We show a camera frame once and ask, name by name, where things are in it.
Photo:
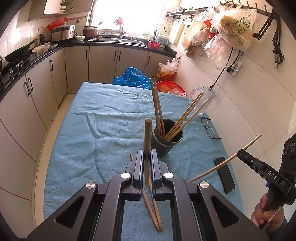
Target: human hand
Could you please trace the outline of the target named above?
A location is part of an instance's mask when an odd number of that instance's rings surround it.
[[[270,217],[276,212],[276,210],[270,210],[264,212],[263,208],[266,206],[267,203],[267,193],[265,193],[259,203],[256,205],[255,212],[251,215],[251,221],[259,227],[260,224],[263,224],[264,221],[268,221]],[[267,227],[267,232],[271,233],[276,231],[282,224],[284,220],[284,209],[281,208],[280,211],[274,216],[271,220],[269,226]]]

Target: blue plastic bag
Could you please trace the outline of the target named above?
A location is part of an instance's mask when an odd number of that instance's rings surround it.
[[[111,84],[151,90],[149,78],[134,67],[127,68],[123,75],[116,77]]]

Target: smartphone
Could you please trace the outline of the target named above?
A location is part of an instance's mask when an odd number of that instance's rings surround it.
[[[225,161],[224,157],[219,157],[215,159],[215,165],[220,164],[221,162]],[[218,168],[218,174],[220,176],[223,188],[224,188],[224,192],[230,193],[233,189],[235,189],[235,184],[233,181],[233,178],[231,176],[230,170],[228,168],[228,165],[224,165],[220,168]]]

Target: blue tablecloth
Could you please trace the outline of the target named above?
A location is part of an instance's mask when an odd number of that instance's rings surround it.
[[[178,120],[189,99],[160,93],[164,118]],[[76,94],[59,130],[50,157],[44,192],[44,218],[50,216],[87,182],[108,182],[125,171],[138,149],[143,148],[144,122],[152,118],[154,106],[150,90],[108,84],[84,83]],[[183,129],[183,140],[160,161],[169,170],[189,180],[214,166],[214,159],[226,151],[220,140],[212,140],[195,117]],[[242,211],[236,188],[225,194],[217,171],[205,176],[214,188]],[[127,201],[124,209],[122,241],[173,240],[169,201],[157,202],[163,231],[157,232],[145,203]]]

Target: floor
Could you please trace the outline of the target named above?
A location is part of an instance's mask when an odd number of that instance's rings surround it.
[[[45,178],[47,173],[47,167],[49,163],[49,158],[52,153],[52,148],[54,146],[55,139],[59,132],[59,128],[63,122],[63,119],[74,99],[75,94],[66,94],[59,106],[59,111],[55,116],[50,130],[48,132],[47,138],[45,140],[40,162],[37,171],[36,186],[35,186],[35,220],[36,225],[38,226],[44,221],[43,217],[43,200],[44,200],[44,187],[45,187]]]

